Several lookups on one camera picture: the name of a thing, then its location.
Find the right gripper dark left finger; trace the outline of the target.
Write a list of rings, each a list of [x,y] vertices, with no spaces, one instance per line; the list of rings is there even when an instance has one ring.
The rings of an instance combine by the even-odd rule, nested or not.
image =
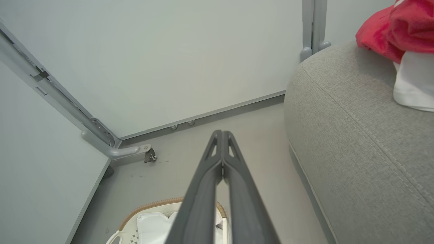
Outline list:
[[[200,159],[166,244],[213,244],[216,187],[222,175],[223,132],[214,131]]]

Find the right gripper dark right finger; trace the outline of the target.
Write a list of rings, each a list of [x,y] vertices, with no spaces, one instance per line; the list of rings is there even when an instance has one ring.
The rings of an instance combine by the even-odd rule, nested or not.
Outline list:
[[[280,239],[265,208],[235,136],[223,131],[224,179],[229,186],[234,244],[279,244]]]

